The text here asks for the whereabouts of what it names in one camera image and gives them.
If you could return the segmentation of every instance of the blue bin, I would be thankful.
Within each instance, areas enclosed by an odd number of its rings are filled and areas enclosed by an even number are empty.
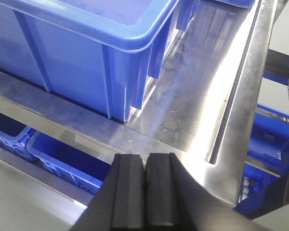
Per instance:
[[[243,176],[252,180],[253,184],[250,185],[250,194],[259,191],[277,179],[276,176],[273,176],[249,164],[244,165]]]
[[[46,170],[93,195],[110,169],[109,164],[38,131],[27,148]]]
[[[262,109],[287,116],[272,108],[259,105]],[[280,152],[289,139],[289,124],[259,113],[255,114],[250,135],[248,155],[276,167],[282,167]]]
[[[0,68],[127,122],[148,70],[159,76],[171,23],[186,29],[194,2],[0,0]]]
[[[216,0],[241,8],[250,8],[254,5],[255,0]]]
[[[27,161],[37,158],[31,155],[26,144],[32,137],[34,129],[0,113],[0,147],[14,153]]]

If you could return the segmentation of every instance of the metal shelf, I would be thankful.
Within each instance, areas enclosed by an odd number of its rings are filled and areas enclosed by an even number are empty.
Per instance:
[[[115,153],[176,153],[211,194],[235,205],[277,2],[202,1],[127,125],[1,72],[0,112],[108,163]]]

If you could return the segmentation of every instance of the stainless steel shelf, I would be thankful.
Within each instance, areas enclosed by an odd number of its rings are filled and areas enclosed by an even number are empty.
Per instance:
[[[108,163],[115,153],[176,153],[235,205],[277,0],[251,9],[202,1],[127,125],[0,72],[0,112]]]
[[[5,161],[15,158],[0,148],[0,231],[67,231],[80,217],[85,209],[78,203],[51,187],[46,187],[41,181],[6,164]],[[23,161],[22,169],[27,171],[34,166]],[[35,169],[35,175],[43,171]],[[55,178],[43,171],[45,179]],[[80,190],[76,186],[67,185],[70,191]]]

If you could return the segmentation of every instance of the blue crate wall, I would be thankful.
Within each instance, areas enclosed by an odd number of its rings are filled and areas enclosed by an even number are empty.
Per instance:
[[[37,158],[26,149],[26,144],[35,132],[14,119],[0,113],[0,147],[14,153],[27,161],[34,161]]]
[[[109,164],[38,131],[27,148],[46,170],[92,194],[110,169]]]

